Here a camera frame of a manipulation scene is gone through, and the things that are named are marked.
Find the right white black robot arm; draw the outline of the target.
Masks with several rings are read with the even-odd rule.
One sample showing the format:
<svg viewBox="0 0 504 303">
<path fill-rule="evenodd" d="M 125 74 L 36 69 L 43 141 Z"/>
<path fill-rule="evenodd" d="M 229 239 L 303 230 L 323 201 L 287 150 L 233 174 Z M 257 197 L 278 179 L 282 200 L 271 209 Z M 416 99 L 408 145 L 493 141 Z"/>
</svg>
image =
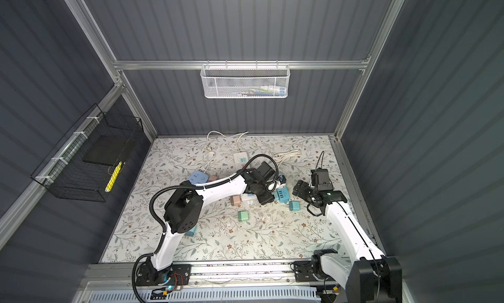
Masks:
<svg viewBox="0 0 504 303">
<path fill-rule="evenodd" d="M 339 231 L 348 257 L 336 250 L 316 250 L 309 262 L 291 264 L 296 282 L 333 279 L 341 288 L 338 302 L 402 302 L 402 267 L 369 238 L 340 191 L 321 191 L 299 180 L 292 194 L 320 210 Z"/>
</svg>

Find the white multicolour power strip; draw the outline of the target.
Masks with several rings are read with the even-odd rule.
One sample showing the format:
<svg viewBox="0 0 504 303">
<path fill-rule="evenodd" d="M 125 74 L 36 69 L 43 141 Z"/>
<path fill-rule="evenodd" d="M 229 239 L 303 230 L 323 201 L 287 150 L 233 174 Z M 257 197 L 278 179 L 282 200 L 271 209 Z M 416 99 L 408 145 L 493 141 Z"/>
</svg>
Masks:
<svg viewBox="0 0 504 303">
<path fill-rule="evenodd" d="M 234 154 L 234 163 L 241 169 L 249 161 L 248 154 L 246 152 L 238 152 Z"/>
</svg>

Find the green charger cube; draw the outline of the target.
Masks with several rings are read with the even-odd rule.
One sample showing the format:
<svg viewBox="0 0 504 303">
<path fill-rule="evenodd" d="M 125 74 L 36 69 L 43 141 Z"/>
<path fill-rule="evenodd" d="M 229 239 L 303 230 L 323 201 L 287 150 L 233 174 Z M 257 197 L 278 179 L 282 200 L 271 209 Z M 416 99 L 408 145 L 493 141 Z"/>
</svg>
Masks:
<svg viewBox="0 0 504 303">
<path fill-rule="evenodd" d="M 238 212 L 238 221 L 239 222 L 248 222 L 250 219 L 248 211 L 239 211 Z"/>
</svg>

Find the teal USB power strip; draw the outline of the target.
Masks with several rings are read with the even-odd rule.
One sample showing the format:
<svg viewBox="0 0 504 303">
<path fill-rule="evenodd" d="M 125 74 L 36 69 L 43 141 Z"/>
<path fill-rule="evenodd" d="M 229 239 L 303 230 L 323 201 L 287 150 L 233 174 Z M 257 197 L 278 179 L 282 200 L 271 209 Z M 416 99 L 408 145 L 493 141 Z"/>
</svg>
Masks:
<svg viewBox="0 0 504 303">
<path fill-rule="evenodd" d="M 288 203 L 290 201 L 290 195 L 286 187 L 276 189 L 276 191 L 273 192 L 273 196 L 274 200 L 279 203 Z"/>
</svg>

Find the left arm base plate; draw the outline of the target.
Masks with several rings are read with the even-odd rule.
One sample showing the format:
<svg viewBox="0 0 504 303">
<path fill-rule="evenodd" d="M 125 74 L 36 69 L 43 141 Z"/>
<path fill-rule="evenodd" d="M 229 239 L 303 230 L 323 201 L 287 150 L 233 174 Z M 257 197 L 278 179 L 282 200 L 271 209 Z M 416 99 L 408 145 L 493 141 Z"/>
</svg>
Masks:
<svg viewBox="0 0 504 303">
<path fill-rule="evenodd" d="M 135 285 L 148 286 L 183 286 L 188 285 L 192 266 L 189 264 L 172 264 L 170 267 L 157 271 L 142 263 L 135 273 Z"/>
</svg>

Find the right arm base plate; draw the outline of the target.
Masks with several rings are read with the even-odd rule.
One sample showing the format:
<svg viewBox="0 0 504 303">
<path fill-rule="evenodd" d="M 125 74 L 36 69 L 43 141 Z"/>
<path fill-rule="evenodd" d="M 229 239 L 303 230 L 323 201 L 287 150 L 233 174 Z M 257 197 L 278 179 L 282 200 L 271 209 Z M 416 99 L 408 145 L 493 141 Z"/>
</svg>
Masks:
<svg viewBox="0 0 504 303">
<path fill-rule="evenodd" d="M 322 257 L 320 262 L 295 261 L 291 264 L 296 282 L 324 281 L 326 279 L 344 285 L 350 265 L 335 257 Z"/>
</svg>

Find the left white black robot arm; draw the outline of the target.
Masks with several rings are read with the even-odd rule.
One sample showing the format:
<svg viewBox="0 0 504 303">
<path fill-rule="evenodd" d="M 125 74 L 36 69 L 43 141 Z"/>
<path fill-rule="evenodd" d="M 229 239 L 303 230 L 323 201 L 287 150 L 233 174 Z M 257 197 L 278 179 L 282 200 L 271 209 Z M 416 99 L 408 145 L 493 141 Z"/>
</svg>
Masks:
<svg viewBox="0 0 504 303">
<path fill-rule="evenodd" d="M 135 284 L 162 284 L 171 278 L 175 251 L 186 232 L 195 227 L 204 207 L 221 199 L 242 194 L 256 195 L 261 204 L 274 201 L 272 191 L 279 179 L 277 171 L 263 168 L 242 169 L 227 178 L 193 185 L 185 181 L 178 186 L 164 188 L 151 199 L 149 211 L 161 225 L 162 233 L 155 251 L 144 254 L 145 262 L 133 272 Z M 154 202 L 160 195 L 173 191 L 165 204 L 165 213 L 159 217 Z"/>
</svg>

